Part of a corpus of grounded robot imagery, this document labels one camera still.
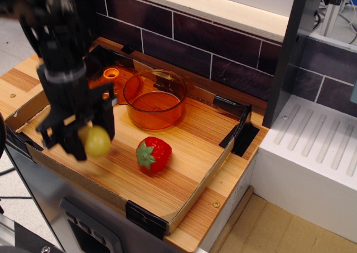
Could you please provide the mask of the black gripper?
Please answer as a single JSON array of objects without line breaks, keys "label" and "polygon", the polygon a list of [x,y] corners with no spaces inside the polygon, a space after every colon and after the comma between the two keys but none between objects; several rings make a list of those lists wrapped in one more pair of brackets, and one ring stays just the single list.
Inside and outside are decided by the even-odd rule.
[{"label": "black gripper", "polygon": [[43,64],[37,74],[50,104],[49,115],[36,129],[46,148],[60,144],[76,160],[86,160],[79,130],[88,122],[104,128],[110,140],[114,138],[116,98],[104,100],[90,96],[87,68],[83,62],[67,72],[54,72]]}]

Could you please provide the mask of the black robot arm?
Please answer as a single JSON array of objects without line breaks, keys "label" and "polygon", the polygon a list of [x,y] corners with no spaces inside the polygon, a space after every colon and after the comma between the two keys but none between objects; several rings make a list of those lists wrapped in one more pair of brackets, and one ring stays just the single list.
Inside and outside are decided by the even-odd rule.
[{"label": "black robot arm", "polygon": [[14,8],[31,46],[43,63],[37,70],[50,103],[49,115],[37,127],[43,144],[60,144],[77,160],[86,160],[78,131],[91,122],[114,137],[113,84],[91,89],[84,57],[93,42],[73,0],[20,0]]}]

